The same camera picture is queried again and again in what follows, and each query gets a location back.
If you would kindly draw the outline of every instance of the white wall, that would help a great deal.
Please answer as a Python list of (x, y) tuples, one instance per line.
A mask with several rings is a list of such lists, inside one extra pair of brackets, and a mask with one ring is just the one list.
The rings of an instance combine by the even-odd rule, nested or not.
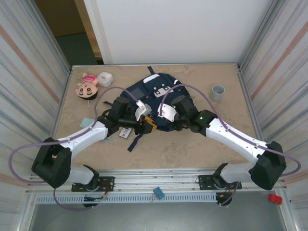
[(239, 62), (272, 0), (84, 0), (105, 64)]

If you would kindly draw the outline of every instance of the doorway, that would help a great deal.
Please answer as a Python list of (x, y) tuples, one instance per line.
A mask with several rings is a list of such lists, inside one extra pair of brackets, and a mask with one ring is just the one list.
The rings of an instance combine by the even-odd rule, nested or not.
[(103, 64), (100, 53), (94, 51), (95, 36), (89, 40), (93, 30), (90, 20), (87, 23), (83, 0), (35, 0), (35, 3), (70, 66)]

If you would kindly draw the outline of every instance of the white tag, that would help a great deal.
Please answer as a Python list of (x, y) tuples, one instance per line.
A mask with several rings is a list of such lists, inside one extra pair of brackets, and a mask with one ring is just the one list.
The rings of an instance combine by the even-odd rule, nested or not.
[(130, 132), (131, 132), (131, 128), (122, 128), (122, 131), (120, 132), (119, 136), (127, 139)]

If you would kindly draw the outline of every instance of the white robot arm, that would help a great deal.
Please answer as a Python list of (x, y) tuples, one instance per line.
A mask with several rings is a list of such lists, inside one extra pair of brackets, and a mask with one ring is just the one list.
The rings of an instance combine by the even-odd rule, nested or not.
[[(103, 113), (98, 117), (95, 125), (91, 124), (70, 136), (58, 139), (58, 141), (66, 141), (61, 144), (42, 146), (32, 165), (32, 171), (53, 188), (60, 187), (64, 183), (80, 183), (96, 188), (99, 174), (89, 166), (72, 166), (72, 159), (95, 142), (111, 136), (120, 127), (134, 128), (136, 134), (151, 133), (157, 127), (152, 119), (147, 117), (151, 112), (149, 105), (138, 101), (139, 108), (132, 116), (126, 114), (128, 105), (128, 99), (117, 97), (109, 113)], [(86, 130), (89, 131), (73, 139)], [(54, 141), (52, 138), (47, 138), (44, 142)]]
[(160, 116), (166, 118), (173, 129), (179, 131), (183, 128), (189, 128), (192, 132), (213, 138), (229, 146), (249, 161), (248, 163), (237, 165), (222, 164), (214, 173), (214, 181), (219, 188), (225, 188), (226, 185), (235, 181), (253, 181), (263, 189), (272, 189), (286, 168), (284, 157), (251, 145), (231, 134), (229, 130), (256, 143), (257, 146), (282, 152), (282, 148), (278, 143), (273, 141), (271, 144), (268, 144), (264, 141), (259, 141), (227, 123), (225, 125), (228, 129), (225, 129), (216, 114), (208, 110), (199, 112), (194, 104), (185, 96), (175, 98), (171, 104), (172, 106), (163, 105)]

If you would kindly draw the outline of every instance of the blue sticky note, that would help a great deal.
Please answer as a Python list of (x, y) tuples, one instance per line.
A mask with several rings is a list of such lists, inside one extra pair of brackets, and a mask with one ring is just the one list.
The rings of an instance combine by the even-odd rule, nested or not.
[(163, 191), (159, 187), (155, 188), (153, 190), (153, 192), (154, 192), (154, 194), (155, 194), (155, 196), (157, 197), (158, 200), (163, 199), (163, 197), (165, 196), (165, 194), (163, 193)]

